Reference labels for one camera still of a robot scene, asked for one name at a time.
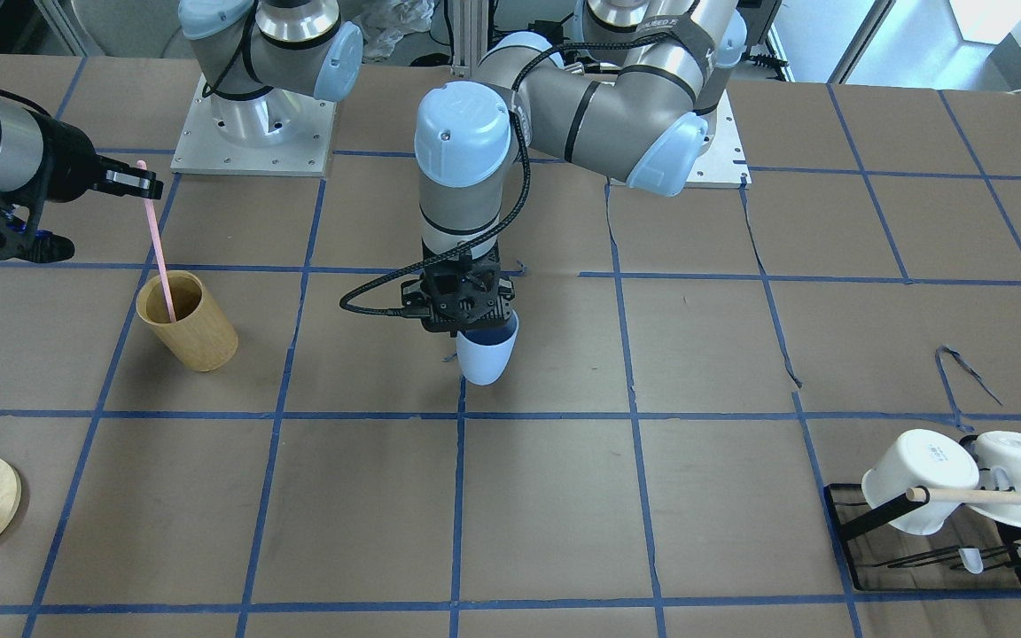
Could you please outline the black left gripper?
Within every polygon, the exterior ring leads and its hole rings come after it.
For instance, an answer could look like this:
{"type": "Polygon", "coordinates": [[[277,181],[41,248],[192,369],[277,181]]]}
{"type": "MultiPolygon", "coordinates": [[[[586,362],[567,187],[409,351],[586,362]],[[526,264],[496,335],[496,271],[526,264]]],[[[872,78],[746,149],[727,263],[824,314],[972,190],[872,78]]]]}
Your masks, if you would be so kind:
{"type": "Polygon", "coordinates": [[[500,269],[500,254],[443,260],[401,286],[401,315],[429,332],[494,330],[513,314],[513,283],[500,269]]]}

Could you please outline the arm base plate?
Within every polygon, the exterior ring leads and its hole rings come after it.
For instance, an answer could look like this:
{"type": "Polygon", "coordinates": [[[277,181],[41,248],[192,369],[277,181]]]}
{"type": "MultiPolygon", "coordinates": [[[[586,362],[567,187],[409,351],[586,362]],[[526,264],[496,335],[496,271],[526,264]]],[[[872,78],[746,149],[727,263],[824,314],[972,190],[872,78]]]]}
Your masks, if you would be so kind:
{"type": "Polygon", "coordinates": [[[649,146],[635,168],[609,182],[660,197],[676,197],[688,187],[737,189],[750,185],[729,93],[722,92],[713,112],[677,118],[649,146]]]}
{"type": "Polygon", "coordinates": [[[207,176],[327,174],[338,105],[283,89],[250,101],[203,97],[199,77],[171,169],[207,176]]]}

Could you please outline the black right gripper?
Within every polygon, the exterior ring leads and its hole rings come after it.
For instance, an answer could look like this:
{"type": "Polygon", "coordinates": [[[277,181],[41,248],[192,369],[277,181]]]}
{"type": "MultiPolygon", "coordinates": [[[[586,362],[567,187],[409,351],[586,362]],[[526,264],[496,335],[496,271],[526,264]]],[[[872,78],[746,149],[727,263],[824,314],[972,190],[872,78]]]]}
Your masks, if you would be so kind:
{"type": "Polygon", "coordinates": [[[76,161],[76,195],[102,192],[115,197],[160,199],[165,185],[153,171],[88,153],[76,161]]]}

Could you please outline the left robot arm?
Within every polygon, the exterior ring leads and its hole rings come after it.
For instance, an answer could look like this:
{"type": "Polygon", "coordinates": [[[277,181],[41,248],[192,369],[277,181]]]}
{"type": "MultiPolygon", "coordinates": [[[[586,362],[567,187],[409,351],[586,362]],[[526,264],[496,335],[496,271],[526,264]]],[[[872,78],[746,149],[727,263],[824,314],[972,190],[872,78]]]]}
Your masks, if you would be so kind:
{"type": "Polygon", "coordinates": [[[582,1],[582,49],[619,65],[604,83],[562,65],[539,34],[510,34],[470,80],[429,90],[417,109],[421,276],[397,315],[430,332],[502,327],[503,186],[528,151],[675,197],[704,153],[708,114],[744,47],[733,1],[582,1]]]}

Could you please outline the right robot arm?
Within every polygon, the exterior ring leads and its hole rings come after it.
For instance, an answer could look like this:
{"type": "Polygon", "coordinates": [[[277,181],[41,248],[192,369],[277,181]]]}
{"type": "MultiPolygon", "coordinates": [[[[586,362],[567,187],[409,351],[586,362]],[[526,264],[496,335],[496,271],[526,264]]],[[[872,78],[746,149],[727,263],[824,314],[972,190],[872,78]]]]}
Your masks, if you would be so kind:
{"type": "Polygon", "coordinates": [[[98,156],[77,127],[0,97],[0,193],[39,189],[41,201],[69,202],[88,191],[158,199],[153,171],[98,156]]]}

